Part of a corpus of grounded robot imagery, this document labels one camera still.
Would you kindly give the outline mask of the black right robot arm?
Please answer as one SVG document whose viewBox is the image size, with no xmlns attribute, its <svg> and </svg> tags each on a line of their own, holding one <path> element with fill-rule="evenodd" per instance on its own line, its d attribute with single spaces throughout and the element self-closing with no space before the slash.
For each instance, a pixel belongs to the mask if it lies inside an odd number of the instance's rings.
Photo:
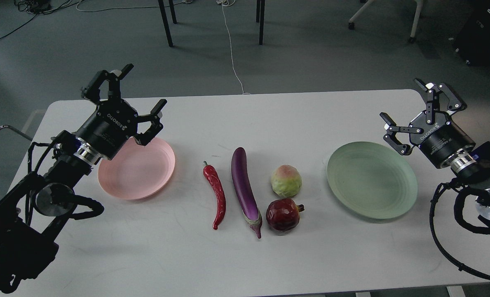
<svg viewBox="0 0 490 297">
<path fill-rule="evenodd" d="M 429 227 L 432 239 L 441 254 L 459 271 L 490 281 L 490 275 L 458 261 L 443 248 L 437 238 L 434 216 L 443 193 L 450 189 L 457 193 L 453 213 L 455 221 L 475 234 L 490 235 L 490 141 L 476 146 L 453 120 L 454 113 L 464 111 L 467 104 L 446 83 L 415 83 L 426 93 L 425 108 L 407 126 L 399 126 L 385 112 L 383 139 L 400 155 L 408 156 L 414 147 L 437 169 L 450 168 L 455 177 L 435 189 L 429 209 Z"/>
</svg>

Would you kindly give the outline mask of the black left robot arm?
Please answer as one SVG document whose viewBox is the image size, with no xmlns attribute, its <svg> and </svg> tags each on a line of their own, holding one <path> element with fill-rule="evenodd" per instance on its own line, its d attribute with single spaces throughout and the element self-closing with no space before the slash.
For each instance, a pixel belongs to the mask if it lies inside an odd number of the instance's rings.
<svg viewBox="0 0 490 297">
<path fill-rule="evenodd" d="M 93 218 L 103 205 L 75 194 L 75 186 L 101 159 L 112 160 L 125 143 L 149 144 L 163 129 L 161 99 L 139 115 L 121 96 L 120 81 L 134 66 L 99 71 L 81 96 L 96 109 L 74 133 L 63 130 L 49 143 L 32 142 L 27 174 L 0 200 L 0 292 L 14 292 L 55 259 L 65 224 Z"/>
</svg>

